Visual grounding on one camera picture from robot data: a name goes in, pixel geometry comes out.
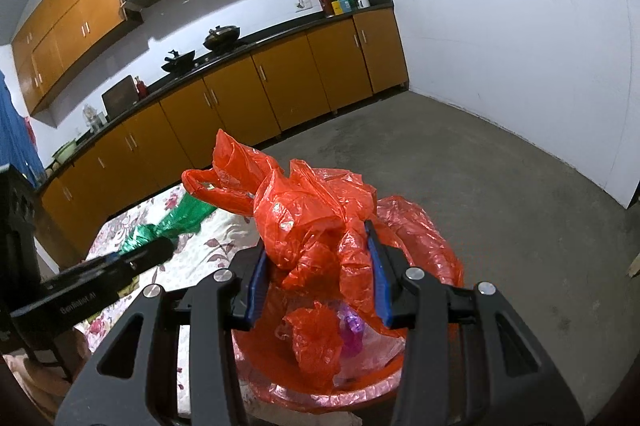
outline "countertop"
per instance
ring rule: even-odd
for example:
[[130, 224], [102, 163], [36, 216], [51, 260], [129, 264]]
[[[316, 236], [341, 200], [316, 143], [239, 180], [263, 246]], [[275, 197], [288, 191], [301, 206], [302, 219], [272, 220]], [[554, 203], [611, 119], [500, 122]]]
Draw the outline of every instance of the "countertop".
[[278, 25], [273, 25], [273, 27], [265, 28], [263, 30], [259, 30], [258, 32], [254, 32], [253, 34], [249, 34], [244, 38], [240, 38], [238, 40], [238, 48], [236, 48], [236, 50], [230, 52], [229, 54], [225, 54], [225, 56], [218, 57], [215, 55], [215, 53], [210, 52], [209, 54], [205, 54], [196, 59], [195, 67], [190, 72], [182, 75], [175, 75], [171, 73], [165, 75], [164, 77], [160, 78], [154, 83], [151, 83], [148, 86], [149, 95], [147, 97], [135, 103], [123, 114], [109, 121], [107, 125], [104, 126], [98, 133], [82, 140], [81, 143], [78, 144], [78, 147], [76, 148], [76, 151], [73, 153], [73, 155], [71, 155], [71, 157], [69, 157], [69, 159], [66, 160], [64, 164], [62, 164], [56, 171], [54, 171], [54, 173], [38, 188], [37, 191], [41, 193], [44, 189], [46, 189], [47, 186], [49, 186], [49, 184], [53, 181], [53, 179], [60, 176], [60, 174], [62, 174], [69, 166], [71, 166], [75, 160], [81, 157], [81, 155], [84, 154], [85, 151], [88, 151], [102, 136], [107, 134], [111, 129], [115, 128], [118, 124], [126, 121], [129, 117], [135, 115], [145, 107], [158, 102], [172, 91], [179, 89], [182, 86], [186, 86], [191, 81], [194, 81], [207, 73], [213, 72], [220, 66], [223, 66], [230, 61], [236, 60], [239, 57], [249, 54], [257, 48], [265, 46], [266, 44], [288, 38], [290, 36], [293, 36], [294, 34], [303, 32], [304, 30], [309, 30], [310, 28], [321, 27], [322, 25], [327, 25], [329, 23], [335, 23], [344, 19], [351, 18], [354, 14], [378, 9], [388, 9], [393, 8], [394, 6], [393, 0], [370, 0], [370, 4], [371, 6], [365, 9], [357, 9], [352, 12], [346, 12], [345, 14], [332, 16], [330, 18], [325, 17], [324, 12], [313, 12], [312, 14], [308, 14], [306, 16], [295, 18]]

